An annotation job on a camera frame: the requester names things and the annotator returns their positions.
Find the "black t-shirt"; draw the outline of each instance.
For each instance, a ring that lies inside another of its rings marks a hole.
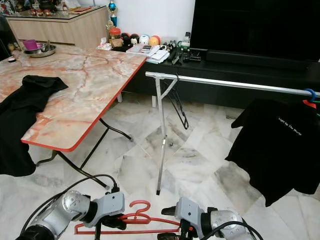
[[[314,194],[320,182],[320,126],[315,108],[255,100],[232,123],[243,126],[226,157],[250,175],[266,207],[291,189]]]

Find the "red table edge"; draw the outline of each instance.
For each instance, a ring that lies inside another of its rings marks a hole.
[[[111,106],[111,104],[115,101],[115,99],[118,97],[118,95],[121,93],[121,91],[128,85],[128,83],[130,82],[130,80],[134,77],[134,75],[136,75],[136,73],[140,70],[140,68],[142,67],[142,65],[146,62],[147,57],[144,58],[143,62],[138,66],[138,68],[133,72],[133,74],[129,77],[129,79],[125,82],[125,84],[122,86],[122,88],[115,94],[115,96],[111,99],[111,101],[109,102],[109,104],[102,110],[102,112],[98,115],[98,117],[92,122],[92,124],[88,127],[88,129],[83,133],[83,135],[80,137],[80,139],[70,148],[59,148],[59,147],[53,147],[53,146],[49,146],[49,145],[44,145],[41,143],[37,143],[37,142],[32,142],[32,141],[28,141],[28,140],[21,140],[21,142],[23,142],[24,144],[31,144],[31,145],[35,145],[35,146],[39,146],[39,147],[43,147],[46,149],[52,149],[52,150],[57,150],[60,152],[72,152],[74,151],[78,145],[82,142],[82,140],[88,135],[88,133],[90,132],[90,130],[96,125],[96,123],[98,122],[98,120],[106,113],[106,111],[109,109],[109,107]]]

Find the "television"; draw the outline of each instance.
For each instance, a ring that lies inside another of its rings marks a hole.
[[[213,61],[306,65],[320,59],[319,26],[320,0],[195,0],[190,47]]]

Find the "black cloth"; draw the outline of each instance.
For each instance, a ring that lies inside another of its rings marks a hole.
[[[51,94],[68,86],[59,77],[27,75],[22,86],[0,103],[0,174],[32,174],[36,165],[21,138],[43,112]]]
[[[317,110],[300,103],[255,100],[231,124],[243,126],[226,160],[250,176],[268,207],[290,190],[314,194],[320,182]]]

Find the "white wall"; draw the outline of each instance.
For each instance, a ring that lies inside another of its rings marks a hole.
[[[78,0],[92,5],[92,0]],[[96,5],[108,5],[109,0],[95,0]],[[117,27],[123,33],[158,35],[181,40],[191,32],[195,0],[114,0],[118,7]]]

